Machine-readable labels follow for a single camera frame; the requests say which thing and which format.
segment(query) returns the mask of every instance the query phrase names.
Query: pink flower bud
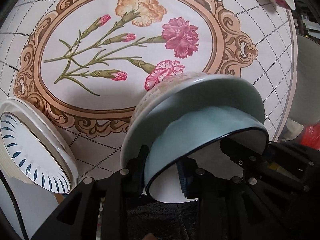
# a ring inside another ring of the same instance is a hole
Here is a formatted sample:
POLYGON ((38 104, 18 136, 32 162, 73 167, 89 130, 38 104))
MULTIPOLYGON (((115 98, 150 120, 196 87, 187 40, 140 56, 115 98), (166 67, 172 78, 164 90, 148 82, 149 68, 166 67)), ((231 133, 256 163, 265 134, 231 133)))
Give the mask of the pink flower bud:
POLYGON ((124 81, 124 80, 127 79, 127 76, 128 76, 128 74, 126 72, 123 72, 123 71, 112 73, 112 75, 114 76, 114 78, 111 78, 111 79, 114 80, 114 81, 120 81, 120 80, 124 81))
POLYGON ((108 20, 110 20, 110 19, 111 19, 111 16, 108 15, 108 14, 106 14, 105 16, 102 16, 102 17, 99 19, 99 21, 98 21, 99 27, 105 25, 106 22, 107 22, 108 20))
POLYGON ((136 39, 136 35, 134 35, 133 33, 128 33, 126 36, 123 37, 122 41, 127 42, 135 39, 136 39))

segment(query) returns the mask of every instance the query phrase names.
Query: round table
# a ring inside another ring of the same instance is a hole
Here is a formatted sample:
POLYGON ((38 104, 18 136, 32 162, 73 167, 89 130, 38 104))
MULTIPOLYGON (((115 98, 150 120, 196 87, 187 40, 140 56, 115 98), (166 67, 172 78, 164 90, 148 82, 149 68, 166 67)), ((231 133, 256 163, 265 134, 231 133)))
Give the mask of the round table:
POLYGON ((69 144, 81 178, 101 179, 120 168, 139 100, 177 73, 248 80, 277 140, 296 63, 292 14, 269 0, 19 0, 0 29, 0 101, 33 103, 69 144))

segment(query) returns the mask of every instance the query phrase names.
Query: screw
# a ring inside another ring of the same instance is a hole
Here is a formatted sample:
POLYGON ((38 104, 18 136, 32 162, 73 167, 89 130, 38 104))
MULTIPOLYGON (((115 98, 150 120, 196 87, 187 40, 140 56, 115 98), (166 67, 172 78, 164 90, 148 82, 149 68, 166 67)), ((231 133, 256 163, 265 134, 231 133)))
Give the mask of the screw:
POLYGON ((129 170, 128 169, 122 169, 122 170, 120 170, 120 174, 121 175, 127 175, 127 174, 129 174, 129 170))
POLYGON ((93 182, 93 178, 91 178, 91 177, 86 177, 86 178, 84 178, 84 180, 83 180, 83 183, 84 183, 84 184, 90 184, 91 182, 93 182))
POLYGON ((196 174, 198 174, 198 175, 203 175, 204 174, 204 172, 205 172, 205 170, 204 169, 196 169, 196 174))
POLYGON ((234 176, 234 177, 232 177, 232 181, 234 182, 234 183, 236 183, 236 184, 239 184, 239 183, 241 183, 241 178, 239 178, 238 176, 234 176))
POLYGON ((255 184, 257 183, 257 179, 251 177, 251 178, 248 179, 248 182, 249 182, 249 184, 251 184, 251 185, 255 185, 255 184))

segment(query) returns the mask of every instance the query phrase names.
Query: black cable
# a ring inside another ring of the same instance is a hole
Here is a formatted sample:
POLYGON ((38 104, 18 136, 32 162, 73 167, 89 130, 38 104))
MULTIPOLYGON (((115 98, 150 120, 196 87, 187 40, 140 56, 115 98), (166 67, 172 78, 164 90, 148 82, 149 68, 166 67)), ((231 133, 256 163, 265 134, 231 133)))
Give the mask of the black cable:
POLYGON ((21 232, 23 234, 24 240, 29 240, 26 228, 25 228, 24 223, 23 223, 23 219, 22 219, 22 215, 21 215, 21 212, 20 212, 20 209, 19 209, 19 205, 18 205, 17 200, 14 197, 14 194, 13 194, 13 192, 12 192, 8 182, 7 182, 7 180, 5 179, 1 169, 0 169, 0 179, 1 179, 5 189, 7 190, 8 194, 9 194, 9 196, 11 198, 12 204, 14 206, 14 210, 16 211, 16 214, 17 214, 18 222, 19 222, 19 225, 20 225, 21 232))

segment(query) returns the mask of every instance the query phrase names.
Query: white plate with blue leaf pattern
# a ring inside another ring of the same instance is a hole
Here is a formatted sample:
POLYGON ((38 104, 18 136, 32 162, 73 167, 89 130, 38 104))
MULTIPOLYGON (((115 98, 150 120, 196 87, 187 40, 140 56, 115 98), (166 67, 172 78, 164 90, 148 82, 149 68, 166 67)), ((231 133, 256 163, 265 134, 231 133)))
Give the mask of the white plate with blue leaf pattern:
POLYGON ((59 163, 16 115, 4 112, 0 131, 8 155, 29 179, 55 193, 70 191, 70 180, 59 163))

